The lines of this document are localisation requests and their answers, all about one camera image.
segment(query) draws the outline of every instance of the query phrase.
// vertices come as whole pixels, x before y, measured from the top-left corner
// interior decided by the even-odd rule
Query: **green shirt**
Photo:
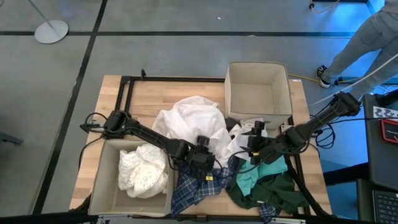
[[[238,169],[244,164],[239,160]],[[239,207],[250,209],[259,207],[262,203],[268,203],[276,209],[282,209],[291,214],[297,212],[298,207],[308,206],[308,202],[301,192],[294,189],[294,181],[287,172],[279,175],[269,175],[257,181],[251,194],[243,196],[241,189],[236,184],[236,175],[232,178],[229,187],[226,188],[232,201]]]

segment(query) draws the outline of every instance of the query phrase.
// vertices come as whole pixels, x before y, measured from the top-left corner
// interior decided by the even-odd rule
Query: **clothing pile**
[[[239,159],[237,170],[244,172],[252,168],[248,161]],[[226,188],[232,201],[239,207],[250,209],[262,207],[265,204],[292,214],[299,207],[308,206],[308,202],[301,192],[294,189],[294,181],[287,172],[284,157],[267,165],[262,163],[257,169],[245,174],[235,175]]]
[[[190,177],[188,166],[179,166],[171,214],[178,215],[189,206],[200,203],[206,196],[220,194],[222,189],[227,191],[239,207],[259,207],[265,223],[278,216],[281,210],[294,213],[298,207],[307,206],[303,195],[294,190],[295,184],[286,172],[287,165],[283,156],[272,164],[261,163],[255,169],[248,153],[236,154],[231,158],[235,152],[242,151],[241,146],[246,147],[248,144],[248,136],[243,133],[250,131],[255,121],[263,121],[262,118],[236,122],[224,119],[218,107],[217,103],[209,99],[193,96],[177,102],[171,110],[162,110],[155,119],[152,129],[168,138],[184,139],[196,144],[198,136],[208,137],[209,151],[220,162],[214,164],[207,181]],[[261,135],[267,137],[266,130]],[[165,187],[163,178],[167,181],[167,174],[164,173],[166,155],[160,156],[160,152],[156,151],[156,162],[145,155],[141,149],[132,155],[121,152],[121,164],[122,158],[127,156],[132,157],[129,158],[130,162],[138,161],[133,168],[119,165],[121,174],[126,173],[126,176],[119,176],[119,187],[127,189],[127,193],[135,197],[158,194]],[[138,179],[144,176],[138,173],[143,168],[147,168],[145,174],[148,174],[148,170],[153,173],[148,176],[146,185],[141,183],[143,179]]]
[[[120,151],[118,186],[135,198],[150,198],[167,192],[167,155],[151,144],[135,151]]]

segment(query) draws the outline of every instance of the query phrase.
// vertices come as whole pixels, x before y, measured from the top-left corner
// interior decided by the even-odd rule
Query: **gray floor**
[[[377,9],[382,0],[372,0]],[[91,31],[100,0],[47,2],[35,0],[49,19],[62,19],[71,31]],[[329,3],[316,3],[318,10]],[[315,15],[307,0],[184,1],[109,0],[100,31],[268,31],[354,32],[370,16],[365,4],[340,3]],[[43,21],[25,0],[5,0],[0,7],[1,31],[33,31]],[[78,75],[88,36],[68,36],[53,45],[32,36],[0,36],[0,131],[24,139],[20,146],[0,144],[0,216],[30,213]],[[88,62],[44,212],[66,211],[77,175],[78,156],[86,134],[79,129],[92,112],[103,75],[223,77],[230,61],[284,63],[289,73],[315,77],[320,64],[329,64],[348,38],[122,36],[97,37]],[[376,53],[359,59],[343,75],[360,76]],[[321,89],[304,80],[308,103],[341,87]],[[323,105],[310,108],[316,113]],[[363,123],[336,125],[336,133],[357,133],[350,142],[339,138],[333,149],[321,151],[323,168],[336,169],[366,161]],[[330,190],[331,198],[346,195]],[[339,204],[333,213],[345,214]]]

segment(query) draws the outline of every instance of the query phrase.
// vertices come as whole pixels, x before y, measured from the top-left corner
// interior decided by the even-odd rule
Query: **white cloth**
[[[167,155],[151,144],[143,144],[135,151],[120,151],[119,180],[120,190],[128,196],[149,198],[161,192],[166,194]]]
[[[231,133],[226,129],[224,116],[218,106],[218,103],[202,96],[188,97],[174,104],[171,110],[161,110],[152,129],[168,138],[184,139],[195,145],[199,135],[210,138],[209,151],[216,156],[222,167],[227,167],[232,153],[242,151],[240,146],[246,147],[248,140],[247,136],[243,136],[238,138],[243,139],[242,141],[234,139],[231,142]]]

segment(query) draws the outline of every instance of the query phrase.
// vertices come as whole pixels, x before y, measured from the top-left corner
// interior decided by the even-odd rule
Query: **beige storage box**
[[[101,153],[99,167],[95,177],[89,215],[144,215],[163,217],[170,213],[173,196],[174,172],[169,168],[167,194],[142,199],[127,196],[125,190],[118,187],[119,152],[121,149],[131,152],[144,141],[128,141],[123,139],[107,140]]]
[[[284,65],[232,62],[224,85],[227,118],[241,120],[262,117],[267,129],[277,129],[292,115]]]

